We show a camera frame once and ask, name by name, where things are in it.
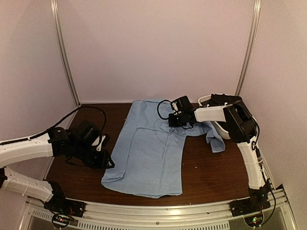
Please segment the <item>white plastic basket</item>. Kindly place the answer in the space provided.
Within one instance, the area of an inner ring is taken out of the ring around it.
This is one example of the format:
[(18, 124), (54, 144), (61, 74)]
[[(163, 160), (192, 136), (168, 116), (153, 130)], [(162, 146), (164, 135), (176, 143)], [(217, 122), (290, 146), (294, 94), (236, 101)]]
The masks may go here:
[(256, 136), (256, 123), (250, 111), (238, 104), (209, 106), (211, 95), (198, 99), (199, 108), (194, 111), (198, 122), (213, 122), (218, 133), (235, 143), (247, 142)]

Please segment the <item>light blue long sleeve shirt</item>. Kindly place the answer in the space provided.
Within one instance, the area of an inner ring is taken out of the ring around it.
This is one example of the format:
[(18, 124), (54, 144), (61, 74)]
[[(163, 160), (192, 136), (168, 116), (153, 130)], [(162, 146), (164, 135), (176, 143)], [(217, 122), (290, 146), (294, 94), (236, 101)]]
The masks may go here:
[(168, 103), (136, 100), (113, 148), (115, 167), (107, 169), (101, 184), (117, 192), (160, 198), (182, 194), (181, 163), (186, 137), (202, 136), (213, 153), (225, 144), (211, 122), (192, 129), (173, 128), (159, 114), (172, 112)]

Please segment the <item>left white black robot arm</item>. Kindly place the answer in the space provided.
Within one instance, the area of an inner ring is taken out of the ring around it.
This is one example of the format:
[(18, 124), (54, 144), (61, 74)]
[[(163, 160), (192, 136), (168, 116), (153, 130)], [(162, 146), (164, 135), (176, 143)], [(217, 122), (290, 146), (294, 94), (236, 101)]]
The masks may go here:
[(107, 141), (108, 135), (103, 135), (101, 129), (88, 120), (73, 129), (56, 126), (31, 137), (5, 141), (0, 145), (0, 188), (50, 203), (56, 211), (64, 213), (69, 209), (69, 202), (58, 183), (22, 175), (9, 165), (36, 158), (65, 156), (67, 161), (77, 158), (92, 169), (112, 169), (115, 164), (108, 151), (103, 149)]

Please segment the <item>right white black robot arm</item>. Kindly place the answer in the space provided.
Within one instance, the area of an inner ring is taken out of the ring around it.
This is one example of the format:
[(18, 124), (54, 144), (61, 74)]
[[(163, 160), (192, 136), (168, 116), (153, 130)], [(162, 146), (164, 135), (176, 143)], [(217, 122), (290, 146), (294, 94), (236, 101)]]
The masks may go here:
[(173, 113), (168, 116), (170, 127), (193, 126), (195, 123), (224, 122), (229, 138), (237, 144), (248, 173), (248, 185), (260, 190), (266, 185), (263, 159), (258, 148), (259, 126), (242, 100), (217, 105), (194, 107), (187, 96), (170, 102)]

